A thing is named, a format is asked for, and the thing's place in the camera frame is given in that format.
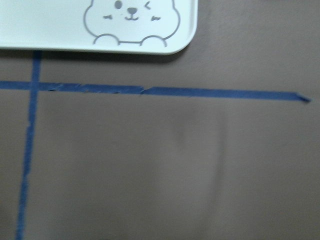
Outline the cream bear tray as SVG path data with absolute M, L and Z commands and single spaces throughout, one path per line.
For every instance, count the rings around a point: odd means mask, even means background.
M 0 47 L 171 55 L 193 39 L 196 0 L 3 0 Z

